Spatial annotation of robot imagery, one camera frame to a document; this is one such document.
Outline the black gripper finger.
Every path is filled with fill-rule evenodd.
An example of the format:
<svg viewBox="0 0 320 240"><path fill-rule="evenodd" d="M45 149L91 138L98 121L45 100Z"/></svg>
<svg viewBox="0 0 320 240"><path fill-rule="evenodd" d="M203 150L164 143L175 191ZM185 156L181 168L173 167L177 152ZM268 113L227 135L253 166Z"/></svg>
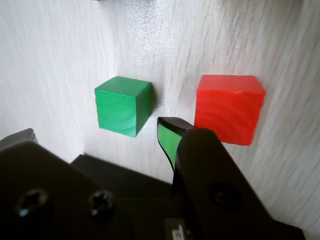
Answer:
<svg viewBox="0 0 320 240"><path fill-rule="evenodd" d="M195 127L179 117L157 118L157 140L173 171L172 192L183 193L183 182L176 166L176 154L182 137Z"/></svg>
<svg viewBox="0 0 320 240"><path fill-rule="evenodd" d="M6 136L5 138L0 140L0 147L6 148L24 141L33 141L35 143L38 143L38 139L32 128L27 128Z"/></svg>

